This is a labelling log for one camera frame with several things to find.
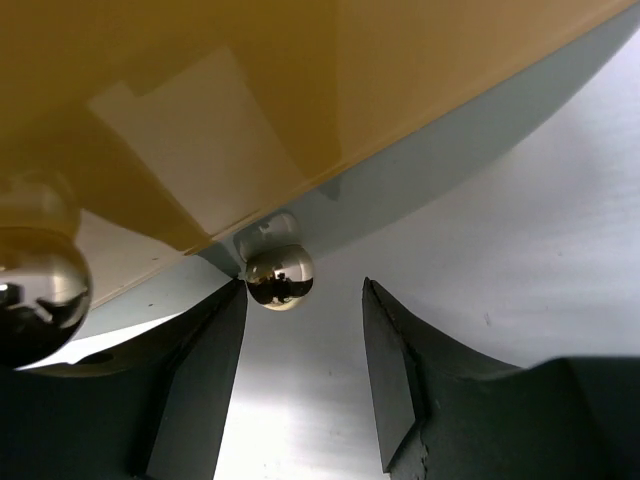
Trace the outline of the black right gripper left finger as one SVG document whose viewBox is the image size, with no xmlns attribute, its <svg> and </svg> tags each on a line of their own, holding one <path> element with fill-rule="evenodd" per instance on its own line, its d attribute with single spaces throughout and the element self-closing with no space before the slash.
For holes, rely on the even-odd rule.
<svg viewBox="0 0 640 480">
<path fill-rule="evenodd" d="M 5 479 L 210 479 L 244 337 L 233 280 L 77 363 L 1 371 Z"/>
</svg>

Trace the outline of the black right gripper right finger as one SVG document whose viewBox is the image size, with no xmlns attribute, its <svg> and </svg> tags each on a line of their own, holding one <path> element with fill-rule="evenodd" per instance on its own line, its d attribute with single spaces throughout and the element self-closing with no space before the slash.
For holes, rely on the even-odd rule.
<svg viewBox="0 0 640 480">
<path fill-rule="evenodd" d="M 392 479 L 635 479 L 639 361 L 559 357 L 521 368 L 362 290 L 381 466 Z"/>
</svg>

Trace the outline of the yellow orange drawer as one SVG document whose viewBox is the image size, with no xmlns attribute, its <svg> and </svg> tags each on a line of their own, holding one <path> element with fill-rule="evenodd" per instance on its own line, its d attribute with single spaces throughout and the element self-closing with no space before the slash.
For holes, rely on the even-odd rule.
<svg viewBox="0 0 640 480">
<path fill-rule="evenodd" d="M 5 1 L 1 362 L 635 1 Z"/>
</svg>

